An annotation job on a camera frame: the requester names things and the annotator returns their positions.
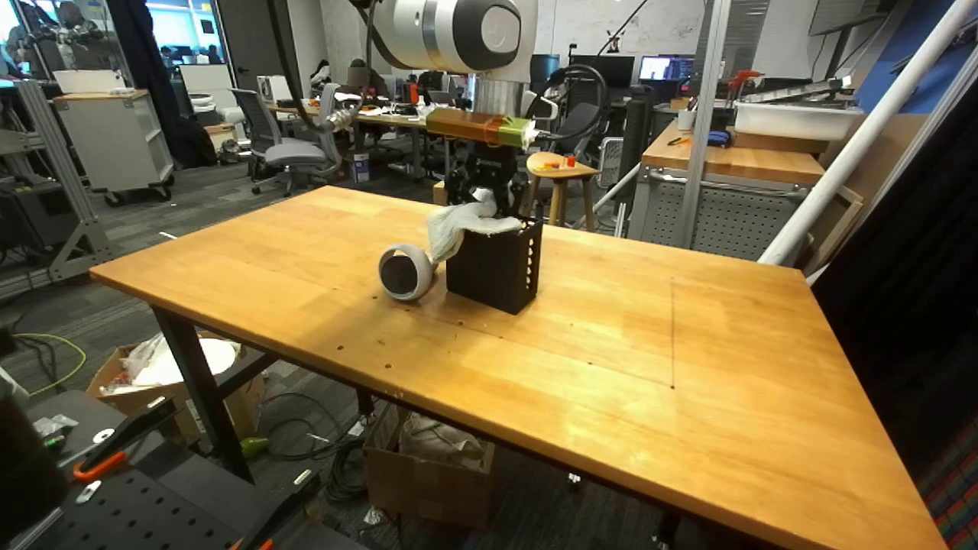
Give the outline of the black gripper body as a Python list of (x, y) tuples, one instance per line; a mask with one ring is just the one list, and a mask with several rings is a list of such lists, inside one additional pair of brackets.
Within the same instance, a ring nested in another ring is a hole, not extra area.
[(523, 154), (512, 147), (475, 144), (461, 161), (461, 196), (490, 191), (497, 207), (517, 207), (525, 196)]

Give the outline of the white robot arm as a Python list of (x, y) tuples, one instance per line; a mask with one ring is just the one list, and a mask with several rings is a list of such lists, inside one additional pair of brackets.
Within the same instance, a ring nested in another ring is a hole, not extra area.
[(371, 47), (399, 70), (477, 80), (475, 113), (512, 118), (529, 86), (537, 0), (349, 0)]

